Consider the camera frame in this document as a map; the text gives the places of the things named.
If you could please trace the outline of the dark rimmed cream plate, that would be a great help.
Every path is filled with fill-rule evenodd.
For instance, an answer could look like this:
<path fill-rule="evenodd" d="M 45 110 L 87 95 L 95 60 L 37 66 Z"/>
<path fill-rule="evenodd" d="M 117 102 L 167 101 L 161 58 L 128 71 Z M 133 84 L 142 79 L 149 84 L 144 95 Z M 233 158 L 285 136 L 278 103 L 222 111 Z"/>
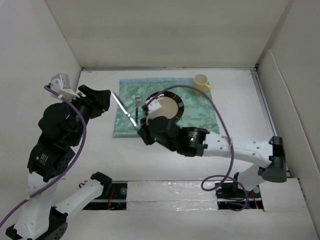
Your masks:
<path fill-rule="evenodd" d="M 148 106 L 144 108 L 144 116 L 147 120 L 157 117 L 165 117 L 168 120 L 178 121 L 184 113 L 184 102 L 180 96 L 171 91 L 162 94 L 155 92 L 145 101 Z"/>

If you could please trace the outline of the green handled steak knife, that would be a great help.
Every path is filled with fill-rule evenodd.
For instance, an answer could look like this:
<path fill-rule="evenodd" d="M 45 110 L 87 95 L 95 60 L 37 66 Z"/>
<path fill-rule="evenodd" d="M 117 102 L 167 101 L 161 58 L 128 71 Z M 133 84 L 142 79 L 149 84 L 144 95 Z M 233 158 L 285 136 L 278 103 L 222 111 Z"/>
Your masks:
<path fill-rule="evenodd" d="M 113 96 L 113 98 L 115 99 L 117 105 L 120 107 L 120 109 L 122 110 L 122 112 L 124 113 L 124 115 L 128 118 L 128 120 L 130 121 L 130 123 L 133 125 L 133 127 L 137 130 L 138 129 L 138 125 L 136 123 L 136 121 L 134 120 L 134 118 L 132 117 L 132 115 L 130 114 L 130 112 L 128 111 L 127 107 L 125 106 L 125 104 L 123 103 L 123 101 L 120 99 L 120 97 L 114 92 L 111 91 L 111 95 Z"/>

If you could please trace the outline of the green handled silver fork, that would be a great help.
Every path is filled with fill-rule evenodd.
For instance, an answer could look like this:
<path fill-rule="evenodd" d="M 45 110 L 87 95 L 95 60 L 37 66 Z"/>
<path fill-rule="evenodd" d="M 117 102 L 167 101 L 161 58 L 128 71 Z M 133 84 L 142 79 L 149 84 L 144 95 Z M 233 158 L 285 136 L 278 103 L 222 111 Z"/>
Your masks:
<path fill-rule="evenodd" d="M 140 94 L 135 95 L 135 121 L 138 122 L 139 119 L 139 105 L 140 105 Z"/>

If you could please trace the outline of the green patterned cloth placemat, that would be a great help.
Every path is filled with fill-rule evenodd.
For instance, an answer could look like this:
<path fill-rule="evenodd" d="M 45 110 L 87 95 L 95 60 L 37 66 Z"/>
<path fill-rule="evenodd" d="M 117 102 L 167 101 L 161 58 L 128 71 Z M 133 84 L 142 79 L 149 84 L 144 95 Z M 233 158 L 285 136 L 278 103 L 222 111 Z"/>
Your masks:
<path fill-rule="evenodd" d="M 137 94 L 140 95 L 138 118 L 144 116 L 142 105 L 154 93 L 162 91 L 170 86 L 193 84 L 192 78 L 156 77 L 156 78 L 132 78 L 119 81 L 119 97 L 127 107 L 132 117 L 136 115 Z M 180 127 L 199 127 L 217 134 L 220 133 L 216 112 L 209 101 L 201 94 L 189 88 L 179 87 L 170 90 L 177 94 L 184 104 L 184 112 L 177 121 Z M 139 135 L 125 116 L 120 107 L 117 108 L 114 130 L 114 138 L 136 138 Z"/>

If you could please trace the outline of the yellow ceramic mug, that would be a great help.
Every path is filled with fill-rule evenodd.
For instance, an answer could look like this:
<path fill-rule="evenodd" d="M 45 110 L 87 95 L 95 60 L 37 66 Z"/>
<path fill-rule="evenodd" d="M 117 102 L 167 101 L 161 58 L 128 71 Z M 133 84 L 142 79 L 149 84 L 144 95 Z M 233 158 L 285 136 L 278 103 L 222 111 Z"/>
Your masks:
<path fill-rule="evenodd" d="M 193 77 L 193 87 L 201 90 L 204 93 L 208 93 L 211 91 L 209 80 L 204 74 L 197 74 Z"/>

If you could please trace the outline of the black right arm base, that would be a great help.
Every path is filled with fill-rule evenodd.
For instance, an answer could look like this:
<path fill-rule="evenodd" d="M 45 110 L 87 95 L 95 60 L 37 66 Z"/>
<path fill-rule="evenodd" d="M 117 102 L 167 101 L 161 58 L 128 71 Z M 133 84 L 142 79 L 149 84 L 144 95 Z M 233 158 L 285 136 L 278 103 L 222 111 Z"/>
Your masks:
<path fill-rule="evenodd" d="M 263 200 L 259 185 L 256 185 L 253 190 L 247 191 L 248 202 L 245 209 L 263 210 Z M 245 202 L 246 196 L 244 190 L 238 188 L 232 181 L 226 181 L 219 186 L 215 195 L 217 198 L 217 207 L 219 210 L 240 210 Z"/>

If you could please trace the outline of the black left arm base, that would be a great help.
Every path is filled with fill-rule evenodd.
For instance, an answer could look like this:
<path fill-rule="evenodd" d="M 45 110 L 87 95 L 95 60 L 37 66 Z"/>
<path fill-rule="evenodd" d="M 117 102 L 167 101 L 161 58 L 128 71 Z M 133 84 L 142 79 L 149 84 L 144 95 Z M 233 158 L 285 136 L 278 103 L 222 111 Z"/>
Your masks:
<path fill-rule="evenodd" d="M 127 209 L 127 190 L 126 181 L 114 181 L 108 195 L 101 195 L 90 203 L 83 210 L 91 211 L 124 211 Z"/>

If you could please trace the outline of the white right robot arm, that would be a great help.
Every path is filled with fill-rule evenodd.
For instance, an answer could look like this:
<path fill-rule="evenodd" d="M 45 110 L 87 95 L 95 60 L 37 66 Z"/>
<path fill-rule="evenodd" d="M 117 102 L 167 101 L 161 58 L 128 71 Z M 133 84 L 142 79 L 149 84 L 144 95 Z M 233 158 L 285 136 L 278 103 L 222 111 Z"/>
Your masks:
<path fill-rule="evenodd" d="M 273 136 L 268 141 L 229 140 L 197 127 L 179 127 L 175 121 L 159 116 L 141 120 L 138 135 L 146 145 L 159 143 L 185 157 L 223 157 L 251 163 L 251 167 L 235 174 L 231 191 L 243 197 L 263 182 L 284 183 L 287 180 L 283 139 Z"/>

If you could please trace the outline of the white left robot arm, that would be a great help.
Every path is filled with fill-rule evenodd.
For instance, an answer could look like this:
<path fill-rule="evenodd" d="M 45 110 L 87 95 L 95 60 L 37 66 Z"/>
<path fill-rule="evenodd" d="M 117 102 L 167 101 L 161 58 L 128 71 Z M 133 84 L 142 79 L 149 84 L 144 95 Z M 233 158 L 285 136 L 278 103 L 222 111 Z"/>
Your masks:
<path fill-rule="evenodd" d="M 69 221 L 96 198 L 107 198 L 112 179 L 96 172 L 77 192 L 53 205 L 59 180 L 80 156 L 73 147 L 83 149 L 89 120 L 101 116 L 110 107 L 109 90 L 79 87 L 73 100 L 65 97 L 48 106 L 38 126 L 42 133 L 29 155 L 27 198 L 18 204 L 18 221 L 6 229 L 12 240 L 58 240 Z"/>

